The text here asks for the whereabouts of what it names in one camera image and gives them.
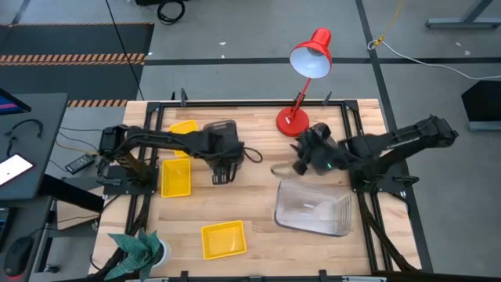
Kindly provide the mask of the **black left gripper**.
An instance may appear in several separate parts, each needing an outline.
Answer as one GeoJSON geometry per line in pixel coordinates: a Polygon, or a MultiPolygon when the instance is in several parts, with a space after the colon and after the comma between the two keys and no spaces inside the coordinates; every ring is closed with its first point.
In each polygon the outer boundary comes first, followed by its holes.
{"type": "Polygon", "coordinates": [[[243,162],[243,143],[240,142],[238,133],[235,131],[211,132],[210,157],[205,161],[213,167],[213,184],[224,183],[224,167],[221,163],[228,163],[226,166],[226,179],[231,183],[236,176],[237,165],[243,162]]]}

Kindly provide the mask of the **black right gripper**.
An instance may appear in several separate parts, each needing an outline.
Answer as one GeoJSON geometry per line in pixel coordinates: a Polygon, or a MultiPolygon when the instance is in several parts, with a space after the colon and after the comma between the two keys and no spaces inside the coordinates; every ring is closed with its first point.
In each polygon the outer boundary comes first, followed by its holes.
{"type": "Polygon", "coordinates": [[[293,170],[298,175],[304,175],[308,165],[311,165],[318,175],[325,175],[336,169],[347,169],[347,158],[330,135],[327,124],[317,123],[301,132],[299,141],[290,145],[299,156],[299,160],[293,163],[293,170]]]}

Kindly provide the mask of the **smoky dark plastic bin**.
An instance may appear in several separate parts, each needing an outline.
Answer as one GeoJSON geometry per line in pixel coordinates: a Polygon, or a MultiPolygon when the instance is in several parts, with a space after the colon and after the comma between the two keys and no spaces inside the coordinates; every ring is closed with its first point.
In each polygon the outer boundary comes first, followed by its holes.
{"type": "MultiPolygon", "coordinates": [[[[236,127],[236,122],[234,120],[225,120],[225,121],[216,121],[216,122],[212,122],[212,123],[209,123],[209,124],[206,124],[204,127],[203,127],[203,130],[206,131],[206,132],[220,132],[220,131],[235,131],[238,133],[237,131],[237,127],[236,127]]],[[[226,171],[226,166],[227,166],[228,163],[221,163],[221,164],[210,164],[210,168],[213,169],[213,167],[215,165],[221,165],[224,167],[224,171],[226,171]]]]}

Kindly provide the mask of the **yellow plastic basket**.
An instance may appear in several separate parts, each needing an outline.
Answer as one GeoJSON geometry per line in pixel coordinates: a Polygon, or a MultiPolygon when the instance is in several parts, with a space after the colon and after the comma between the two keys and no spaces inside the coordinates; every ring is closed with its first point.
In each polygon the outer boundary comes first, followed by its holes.
{"type": "Polygon", "coordinates": [[[247,242],[241,220],[204,226],[200,231],[205,260],[247,252],[247,242]]]}
{"type": "Polygon", "coordinates": [[[180,158],[163,161],[161,169],[161,196],[185,197],[190,194],[190,159],[180,158]]]}
{"type": "MultiPolygon", "coordinates": [[[[183,121],[183,122],[171,125],[168,128],[169,132],[177,133],[177,134],[187,134],[187,133],[190,133],[193,131],[198,131],[198,130],[199,130],[199,128],[198,128],[198,125],[197,125],[195,120],[183,121]]],[[[179,158],[186,158],[189,155],[184,153],[181,150],[176,150],[175,156],[179,157],[179,158]]]]}

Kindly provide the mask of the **red desk lamp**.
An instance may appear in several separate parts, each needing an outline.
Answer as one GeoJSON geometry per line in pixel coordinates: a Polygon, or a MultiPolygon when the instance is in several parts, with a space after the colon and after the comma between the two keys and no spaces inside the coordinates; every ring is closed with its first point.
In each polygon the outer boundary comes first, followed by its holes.
{"type": "Polygon", "coordinates": [[[276,117],[276,127],[285,136],[297,137],[309,127],[309,117],[301,104],[313,79],[327,76],[332,69],[329,50],[332,34],[326,27],[317,28],[308,41],[293,48],[289,59],[292,68],[306,78],[305,86],[292,107],[283,108],[276,117]]]}

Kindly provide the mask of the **green plant in white pot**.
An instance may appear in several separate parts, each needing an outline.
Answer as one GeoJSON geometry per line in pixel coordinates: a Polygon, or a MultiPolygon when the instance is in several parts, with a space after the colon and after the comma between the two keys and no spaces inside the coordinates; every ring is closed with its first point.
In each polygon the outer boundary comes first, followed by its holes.
{"type": "Polygon", "coordinates": [[[119,233],[109,233],[108,236],[114,240],[120,251],[127,254],[127,258],[113,267],[104,280],[137,272],[140,282],[146,282],[152,269],[164,265],[171,259],[171,245],[161,240],[156,231],[147,235],[144,229],[140,229],[137,237],[119,233]]]}

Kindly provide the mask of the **black power adapter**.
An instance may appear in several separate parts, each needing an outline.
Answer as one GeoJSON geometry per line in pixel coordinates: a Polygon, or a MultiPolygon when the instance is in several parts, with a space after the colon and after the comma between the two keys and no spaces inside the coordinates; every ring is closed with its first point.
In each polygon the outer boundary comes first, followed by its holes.
{"type": "Polygon", "coordinates": [[[67,164],[65,166],[65,169],[67,172],[69,172],[71,175],[75,175],[76,173],[80,172],[81,170],[87,168],[90,165],[93,165],[96,161],[96,156],[91,155],[91,154],[85,154],[75,161],[72,161],[71,163],[67,164]]]}

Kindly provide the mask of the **black box on floor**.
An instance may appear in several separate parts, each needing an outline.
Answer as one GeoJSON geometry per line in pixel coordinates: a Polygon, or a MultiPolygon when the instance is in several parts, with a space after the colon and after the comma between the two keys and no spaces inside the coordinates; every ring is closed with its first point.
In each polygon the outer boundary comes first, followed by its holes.
{"type": "Polygon", "coordinates": [[[478,81],[461,99],[471,131],[501,131],[501,81],[478,81]]]}

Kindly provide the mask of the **dark grey side desk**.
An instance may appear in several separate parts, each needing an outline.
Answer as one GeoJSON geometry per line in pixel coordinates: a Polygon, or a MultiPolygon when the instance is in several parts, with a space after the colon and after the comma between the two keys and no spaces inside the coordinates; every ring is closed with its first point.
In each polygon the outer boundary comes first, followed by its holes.
{"type": "Polygon", "coordinates": [[[0,116],[0,162],[19,154],[34,167],[0,186],[0,201],[36,198],[66,111],[66,93],[19,94],[31,112],[0,116]]]}

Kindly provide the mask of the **black mat with hazard stripes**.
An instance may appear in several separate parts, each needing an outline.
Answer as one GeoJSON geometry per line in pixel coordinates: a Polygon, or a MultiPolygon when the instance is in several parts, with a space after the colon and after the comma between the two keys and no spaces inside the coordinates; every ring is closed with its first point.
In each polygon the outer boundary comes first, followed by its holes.
{"type": "Polygon", "coordinates": [[[123,107],[139,83],[154,25],[0,25],[0,88],[12,94],[66,93],[69,107],[123,107]]]}

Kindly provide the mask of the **white-screen phone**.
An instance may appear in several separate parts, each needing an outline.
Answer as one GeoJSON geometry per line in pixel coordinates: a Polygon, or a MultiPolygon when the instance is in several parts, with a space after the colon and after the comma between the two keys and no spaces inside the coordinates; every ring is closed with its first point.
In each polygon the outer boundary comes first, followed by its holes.
{"type": "Polygon", "coordinates": [[[34,164],[19,154],[0,162],[0,186],[32,169],[34,164]]]}

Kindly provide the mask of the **grey table leg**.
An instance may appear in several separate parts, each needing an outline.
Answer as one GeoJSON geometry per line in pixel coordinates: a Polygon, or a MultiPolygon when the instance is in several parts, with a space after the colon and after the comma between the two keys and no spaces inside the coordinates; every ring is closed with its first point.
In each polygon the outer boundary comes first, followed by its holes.
{"type": "Polygon", "coordinates": [[[481,17],[494,0],[476,0],[461,17],[428,19],[424,26],[429,29],[496,29],[501,27],[501,18],[481,17]]]}

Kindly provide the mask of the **black computer mouse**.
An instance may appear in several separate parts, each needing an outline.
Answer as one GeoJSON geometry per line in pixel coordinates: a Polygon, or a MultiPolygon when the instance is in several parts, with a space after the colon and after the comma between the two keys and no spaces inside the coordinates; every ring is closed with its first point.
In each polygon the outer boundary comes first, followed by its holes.
{"type": "Polygon", "coordinates": [[[9,247],[4,261],[3,270],[8,277],[18,277],[27,268],[34,239],[32,237],[20,237],[9,247]]]}

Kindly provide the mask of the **monitor with coloured screen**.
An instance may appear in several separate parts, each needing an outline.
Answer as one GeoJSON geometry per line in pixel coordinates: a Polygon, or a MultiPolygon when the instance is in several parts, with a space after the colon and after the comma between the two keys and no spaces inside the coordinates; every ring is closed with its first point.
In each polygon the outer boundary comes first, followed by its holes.
{"type": "Polygon", "coordinates": [[[0,116],[31,112],[31,107],[0,88],[0,116]]]}

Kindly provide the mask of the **black metal table frame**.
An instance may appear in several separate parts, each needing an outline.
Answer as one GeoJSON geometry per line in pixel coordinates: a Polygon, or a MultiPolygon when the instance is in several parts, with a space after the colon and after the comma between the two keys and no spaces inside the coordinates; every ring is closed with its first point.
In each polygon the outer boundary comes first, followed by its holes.
{"type": "MultiPolygon", "coordinates": [[[[347,113],[351,132],[357,133],[353,113],[347,106],[323,106],[322,100],[305,101],[303,109],[311,123],[325,122],[333,137],[343,139],[347,113]]],[[[246,159],[236,173],[235,181],[213,186],[212,172],[202,160],[191,162],[191,194],[185,197],[163,198],[160,192],[151,197],[147,232],[157,231],[159,238],[172,247],[172,257],[162,266],[152,269],[152,277],[180,278],[187,271],[189,281],[200,277],[313,277],[319,271],[327,276],[370,275],[366,240],[356,195],[352,195],[351,232],[345,237],[328,237],[314,233],[289,230],[274,221],[276,193],[279,178],[270,172],[270,166],[294,161],[290,147],[294,140],[276,129],[276,115],[292,102],[279,100],[191,100],[186,107],[178,101],[159,101],[164,107],[161,130],[171,124],[196,120],[200,128],[205,124],[233,119],[238,135],[245,145],[258,150],[264,157],[260,164],[246,159]],[[242,221],[247,252],[225,258],[205,260],[201,229],[223,222],[242,221]]],[[[379,202],[387,235],[417,269],[425,266],[425,258],[418,255],[413,228],[405,204],[379,193],[379,202]]],[[[117,250],[108,233],[123,233],[131,196],[124,195],[108,206],[103,215],[93,250],[93,260],[99,268],[117,250]]]]}

